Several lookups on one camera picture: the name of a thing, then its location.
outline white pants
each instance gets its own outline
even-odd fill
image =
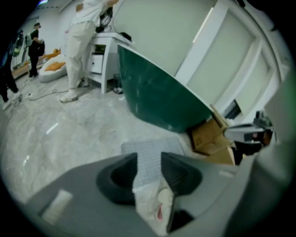
[[[96,26],[92,21],[71,26],[66,49],[66,68],[70,89],[76,89],[78,79],[83,78],[82,56],[91,41]]]

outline backpack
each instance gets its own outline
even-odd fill
[[[32,32],[34,31],[32,30],[31,33],[28,33],[26,36],[25,36],[25,44],[24,44],[24,49],[26,48],[29,48],[31,45],[32,45],[32,38],[31,38],[31,34]]]

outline orange cushion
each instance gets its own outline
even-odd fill
[[[54,62],[51,65],[49,65],[45,71],[57,71],[58,69],[61,69],[61,67],[65,64],[65,62]]]

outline white cloth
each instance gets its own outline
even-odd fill
[[[76,89],[78,79],[84,75],[82,55],[93,37],[96,26],[92,21],[71,26],[66,49],[66,68],[69,88]]]
[[[166,236],[173,205],[173,192],[166,179],[162,176],[153,183],[133,188],[133,193],[137,213],[158,236]]]
[[[96,26],[100,26],[100,14],[105,8],[106,0],[84,0],[82,10],[75,14],[71,25],[92,21]]]

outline white sneaker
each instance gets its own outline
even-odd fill
[[[88,87],[89,83],[88,83],[88,78],[81,78],[78,80],[76,87]]]
[[[10,105],[11,105],[11,100],[9,100],[8,102],[5,102],[3,105],[3,110],[5,111]]]
[[[77,92],[76,90],[72,89],[70,89],[67,94],[60,98],[61,103],[68,103],[76,100],[78,100]]]
[[[16,92],[16,93],[14,93],[12,100],[15,101],[15,100],[17,100],[19,97],[21,97],[21,96],[22,96],[22,94],[20,93],[20,91],[18,91],[18,92]]]

